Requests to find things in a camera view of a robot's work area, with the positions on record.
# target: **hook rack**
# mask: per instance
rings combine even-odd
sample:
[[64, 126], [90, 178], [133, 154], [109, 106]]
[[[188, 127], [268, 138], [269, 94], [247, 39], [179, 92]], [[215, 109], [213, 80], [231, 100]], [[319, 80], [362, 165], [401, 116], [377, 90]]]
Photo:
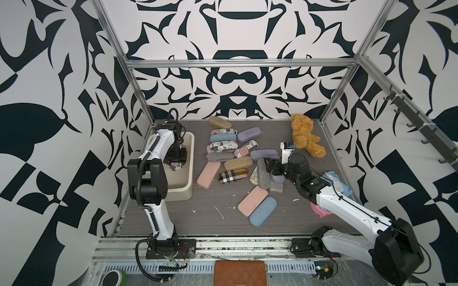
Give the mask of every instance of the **hook rack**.
[[449, 163], [456, 171], [458, 171], [458, 147], [450, 140], [450, 138], [426, 116], [405, 94], [396, 94], [392, 91], [385, 101], [391, 100], [398, 109], [396, 113], [403, 113], [411, 124], [408, 127], [415, 127], [420, 131], [426, 140], [422, 140], [423, 144], [431, 144], [444, 157], [438, 160], [439, 163]]

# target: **cable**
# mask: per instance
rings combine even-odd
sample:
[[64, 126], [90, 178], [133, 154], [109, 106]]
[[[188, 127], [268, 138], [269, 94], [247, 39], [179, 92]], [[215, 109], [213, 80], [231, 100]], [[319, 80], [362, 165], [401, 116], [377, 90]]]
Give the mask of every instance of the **cable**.
[[142, 209], [142, 210], [146, 210], [148, 209], [149, 212], [152, 211], [151, 207], [150, 206], [145, 206], [143, 203], [142, 203], [142, 198], [141, 198], [141, 195], [140, 195], [140, 191], [142, 189], [142, 176], [143, 176], [143, 170], [145, 169], [145, 163], [146, 161], [148, 160], [148, 157], [149, 157], [149, 154], [151, 154], [151, 151], [148, 151], [145, 156], [143, 157], [143, 159], [140, 161], [140, 166], [138, 167], [138, 177], [137, 177], [137, 190], [136, 190], [136, 195], [135, 195], [135, 199], [137, 201], [137, 206]]
[[[137, 261], [137, 265], [138, 265], [138, 269], [140, 269], [140, 272], [145, 275], [148, 279], [150, 280], [153, 280], [155, 282], [168, 282], [170, 281], [174, 275], [172, 275], [168, 280], [165, 280], [164, 278], [157, 278], [157, 277], [154, 277], [154, 276], [151, 276], [149, 273], [147, 273], [145, 271], [145, 269], [143, 268], [141, 262], [140, 262], [140, 256], [138, 255], [138, 246], [141, 244], [141, 243], [149, 243], [153, 240], [155, 240], [159, 235], [159, 232], [156, 233], [153, 237], [151, 237], [151, 234], [145, 238], [145, 239], [141, 239], [139, 241], [137, 241], [136, 245], [135, 245], [135, 260]], [[159, 270], [170, 270], [170, 271], [174, 271], [174, 270], [181, 270], [181, 269], [184, 269], [188, 267], [188, 263], [185, 259], [185, 265], [184, 266], [179, 266], [179, 267], [171, 267], [171, 266], [159, 266]]]
[[153, 211], [151, 209], [151, 207], [150, 206], [144, 206], [143, 203], [142, 203], [142, 195], [141, 195], [142, 176], [143, 176], [143, 172], [145, 170], [146, 161], [148, 160], [149, 155], [152, 153], [152, 151], [154, 150], [154, 148], [158, 144], [159, 139], [160, 139], [160, 136], [157, 135], [156, 136], [156, 140], [153, 142], [153, 144], [151, 145], [149, 150], [146, 152], [145, 156], [140, 161], [140, 165], [138, 166], [137, 189], [136, 189], [136, 193], [135, 193], [135, 201], [137, 201], [137, 206], [138, 206], [139, 209], [148, 210], [149, 212]]
[[145, 275], [149, 280], [153, 280], [155, 282], [168, 282], [170, 281], [170, 279], [172, 279], [171, 277], [168, 279], [168, 280], [164, 280], [164, 279], [161, 279], [161, 278], [156, 278], [154, 276], [151, 276], [149, 275], [145, 269], [143, 268], [142, 264], [140, 263], [140, 257], [138, 256], [138, 246], [141, 244], [141, 243], [148, 243], [154, 239], [156, 239], [159, 235], [159, 232], [156, 233], [156, 235], [154, 235], [153, 237], [148, 237], [146, 239], [141, 239], [139, 241], [137, 241], [137, 244], [135, 245], [135, 260], [137, 261], [137, 265], [138, 265], [138, 269], [140, 269], [140, 272]]
[[[310, 167], [310, 169], [312, 169], [318, 176], [320, 176], [320, 177], [323, 178], [323, 175], [320, 175], [320, 174], [319, 174], [317, 171], [315, 171], [312, 167]], [[338, 193], [337, 193], [337, 191], [336, 191], [336, 188], [334, 187], [334, 182], [333, 182], [333, 181], [332, 181], [332, 184], [331, 184], [331, 185], [332, 185], [332, 187], [333, 187], [333, 189], [334, 189], [334, 192], [335, 192], [336, 196], [339, 197], [339, 200], [343, 200], [343, 201], [346, 202], [347, 204], [349, 204], [349, 205], [351, 205], [351, 206], [357, 208], [357, 209], [360, 210], [361, 212], [365, 213], [368, 217], [370, 217], [371, 219], [373, 219], [375, 222], [379, 222], [379, 223], [381, 223], [381, 224], [383, 224], [383, 225], [385, 225], [385, 226], [387, 226], [387, 227], [389, 227], [389, 228], [391, 228], [391, 229], [393, 229], [393, 230], [395, 230], [395, 231], [397, 231], [397, 232], [399, 232], [399, 233], [405, 235], [405, 236], [408, 237], [410, 240], [412, 240], [413, 242], [415, 242], [416, 244], [418, 244], [418, 246], [420, 246], [420, 248], [421, 248], [421, 249], [426, 253], [426, 255], [428, 256], [429, 267], [428, 267], [428, 269], [426, 269], [425, 271], [422, 271], [422, 272], [413, 272], [413, 274], [424, 274], [424, 273], [428, 272], [429, 270], [431, 270], [431, 256], [430, 256], [429, 253], [426, 251], [426, 249], [425, 249], [416, 239], [413, 239], [411, 236], [407, 235], [405, 232], [400, 231], [400, 230], [398, 230], [397, 228], [394, 228], [394, 227], [392, 227], [391, 225], [388, 225], [388, 224], [382, 222], [378, 217], [373, 217], [373, 216], [371, 216], [370, 214], [368, 214], [368, 213], [365, 212], [364, 210], [360, 209], [359, 207], [355, 206], [354, 204], [350, 203], [349, 201], [344, 200], [344, 196], [342, 196], [342, 195], [339, 196], [339, 195], [338, 195]]]
[[[172, 111], [176, 112], [176, 119], [172, 116]], [[170, 121], [170, 117], [173, 118], [173, 120], [178, 121], [178, 110], [176, 108], [171, 108], [169, 110], [169, 113], [167, 114], [167, 121]]]
[[339, 271], [339, 266], [337, 265], [337, 262], [336, 262], [332, 257], [330, 257], [330, 259], [331, 259], [331, 263], [334, 261], [334, 264], [336, 265], [336, 272], [334, 272], [334, 273], [331, 275], [331, 277], [334, 277], [335, 275], [337, 275], [337, 272]]
[[[176, 119], [172, 116], [172, 111], [176, 112]], [[176, 108], [171, 108], [169, 110], [169, 113], [167, 113], [167, 121], [170, 121], [170, 118], [173, 118], [173, 120], [175, 120], [176, 123], [178, 123], [178, 110]], [[183, 144], [183, 142], [185, 141], [184, 136], [186, 134], [186, 127], [184, 127], [184, 126], [181, 126], [181, 127], [185, 130], [185, 132], [183, 133], [183, 136], [181, 136], [181, 134], [179, 134], [179, 138], [175, 139], [175, 142], [178, 142], [178, 144], [180, 144], [180, 145]]]

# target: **decorative wallpaper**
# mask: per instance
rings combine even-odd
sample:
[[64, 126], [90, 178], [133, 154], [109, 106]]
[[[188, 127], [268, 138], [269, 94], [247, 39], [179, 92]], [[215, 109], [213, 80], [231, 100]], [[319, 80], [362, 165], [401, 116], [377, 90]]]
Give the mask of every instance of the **decorative wallpaper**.
[[458, 141], [457, 24], [455, 0], [400, 0], [367, 53], [453, 141]]
[[1, 2], [2, 285], [84, 273], [147, 126], [89, 1]]
[[409, 222], [431, 257], [411, 278], [418, 285], [457, 283], [458, 174], [359, 68], [326, 122], [362, 204]]
[[130, 59], [353, 57], [382, 0], [103, 0]]
[[155, 118], [319, 118], [345, 67], [136, 69]]

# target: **teddy bear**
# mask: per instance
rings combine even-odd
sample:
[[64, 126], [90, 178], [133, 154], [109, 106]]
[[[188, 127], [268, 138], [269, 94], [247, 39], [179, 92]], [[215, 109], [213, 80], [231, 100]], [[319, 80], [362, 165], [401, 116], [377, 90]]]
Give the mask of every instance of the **teddy bear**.
[[302, 114], [291, 116], [291, 127], [293, 128], [294, 146], [299, 149], [306, 149], [312, 157], [323, 158], [326, 150], [318, 145], [320, 137], [313, 135], [313, 120]]

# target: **black bracket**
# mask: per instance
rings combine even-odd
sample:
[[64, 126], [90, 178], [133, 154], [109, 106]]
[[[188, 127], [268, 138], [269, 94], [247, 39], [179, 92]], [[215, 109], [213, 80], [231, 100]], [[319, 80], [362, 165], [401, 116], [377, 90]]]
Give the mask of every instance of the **black bracket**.
[[431, 144], [444, 159], [439, 160], [439, 163], [450, 163], [450, 165], [458, 171], [458, 149], [452, 140], [432, 122], [405, 94], [396, 94], [391, 92], [385, 101], [391, 100], [398, 109], [395, 113], [403, 113], [411, 124], [408, 127], [415, 127], [426, 140], [422, 140], [423, 144]]
[[318, 243], [315, 238], [293, 238], [291, 240], [293, 254], [296, 258], [330, 257], [331, 254], [333, 257], [340, 257], [339, 253], [329, 252], [326, 248], [321, 248], [319, 252], [316, 249], [312, 250], [312, 248], [315, 248], [313, 245]]
[[162, 259], [164, 255], [173, 254], [178, 251], [175, 259], [186, 259], [190, 254], [196, 253], [197, 241], [195, 239], [178, 239], [178, 249], [174, 247], [157, 247], [154, 241], [148, 243], [148, 250], [146, 251], [146, 259]]

